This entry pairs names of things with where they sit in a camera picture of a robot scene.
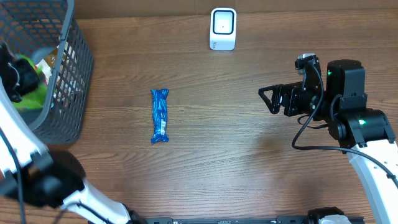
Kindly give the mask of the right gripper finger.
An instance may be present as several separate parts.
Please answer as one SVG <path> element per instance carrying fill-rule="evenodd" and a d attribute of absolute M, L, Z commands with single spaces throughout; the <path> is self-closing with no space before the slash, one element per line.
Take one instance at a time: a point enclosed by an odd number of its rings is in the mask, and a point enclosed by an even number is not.
<path fill-rule="evenodd" d="M 284 95 L 290 91 L 292 91 L 291 84 L 278 84 L 278 85 L 271 85 L 264 88 L 260 88 L 258 90 L 259 95 L 265 95 L 265 92 L 271 91 L 273 95 Z"/>
<path fill-rule="evenodd" d="M 280 111 L 282 105 L 283 96 L 280 93 L 273 92 L 272 96 L 268 98 L 264 92 L 261 93 L 261 98 L 265 102 L 269 111 L 272 114 L 277 114 Z"/>

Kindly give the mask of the beige snack pouch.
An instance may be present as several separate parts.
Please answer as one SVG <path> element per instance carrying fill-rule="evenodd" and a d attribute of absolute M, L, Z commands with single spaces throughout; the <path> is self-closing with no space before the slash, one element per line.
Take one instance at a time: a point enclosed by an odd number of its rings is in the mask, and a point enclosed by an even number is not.
<path fill-rule="evenodd" d="M 50 83 L 50 78 L 52 77 L 52 69 L 55 68 L 56 57 L 58 53 L 59 46 L 50 49 L 47 55 L 43 56 L 40 60 L 34 60 L 34 64 L 37 65 L 41 60 L 47 63 L 50 67 L 50 77 L 48 86 Z M 83 91 L 83 85 L 85 81 L 77 70 L 78 57 L 74 50 L 70 48 L 67 44 L 62 55 L 62 60 L 59 68 L 59 74 L 55 79 L 55 90 L 53 97 L 60 97 L 60 92 L 63 92 L 68 97 L 76 96 Z"/>

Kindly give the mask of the green snack bag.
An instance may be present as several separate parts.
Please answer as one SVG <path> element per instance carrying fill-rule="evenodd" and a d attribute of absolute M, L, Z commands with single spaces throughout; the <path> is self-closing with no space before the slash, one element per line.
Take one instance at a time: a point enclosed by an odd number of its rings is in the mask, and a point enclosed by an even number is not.
<path fill-rule="evenodd" d="M 39 64 L 35 65 L 29 57 L 22 54 L 18 55 L 18 59 L 28 61 L 30 67 L 35 70 L 39 82 L 36 86 L 34 86 L 33 90 L 29 91 L 24 96 L 21 96 L 20 102 L 13 102 L 13 105 L 18 110 L 41 109 L 43 108 L 45 96 L 47 94 L 48 82 L 50 77 L 50 67 L 43 60 L 41 60 Z"/>

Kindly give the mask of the blue snack bar wrapper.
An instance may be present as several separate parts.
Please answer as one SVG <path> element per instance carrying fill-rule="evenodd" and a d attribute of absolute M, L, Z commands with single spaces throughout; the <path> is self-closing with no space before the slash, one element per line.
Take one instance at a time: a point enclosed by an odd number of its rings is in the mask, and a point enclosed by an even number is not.
<path fill-rule="evenodd" d="M 167 127 L 167 96 L 168 89 L 151 90 L 152 93 L 152 118 L 154 122 L 154 135 L 151 138 L 151 143 L 154 144 L 159 141 L 168 142 L 166 127 Z"/>

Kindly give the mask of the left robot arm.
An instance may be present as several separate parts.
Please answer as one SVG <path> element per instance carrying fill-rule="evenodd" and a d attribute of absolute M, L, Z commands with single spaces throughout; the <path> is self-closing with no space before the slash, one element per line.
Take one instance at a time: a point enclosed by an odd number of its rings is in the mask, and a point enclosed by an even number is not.
<path fill-rule="evenodd" d="M 37 69 L 1 42 L 1 195 L 25 204 L 68 210 L 88 223 L 144 223 L 134 210 L 96 189 L 68 151 L 49 151 L 14 107 L 38 88 Z"/>

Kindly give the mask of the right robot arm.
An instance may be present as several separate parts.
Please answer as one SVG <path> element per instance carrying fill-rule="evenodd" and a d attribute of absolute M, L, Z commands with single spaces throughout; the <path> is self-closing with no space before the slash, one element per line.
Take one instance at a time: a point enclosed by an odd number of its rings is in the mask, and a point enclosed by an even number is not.
<path fill-rule="evenodd" d="M 322 79 L 319 59 L 304 54 L 295 61 L 302 81 L 259 89 L 258 94 L 272 114 L 284 108 L 286 116 L 324 121 L 335 146 L 298 146 L 302 151 L 340 151 L 356 171 L 377 223 L 397 223 L 397 141 L 381 110 L 367 107 L 365 69 L 357 60 L 334 60 Z"/>

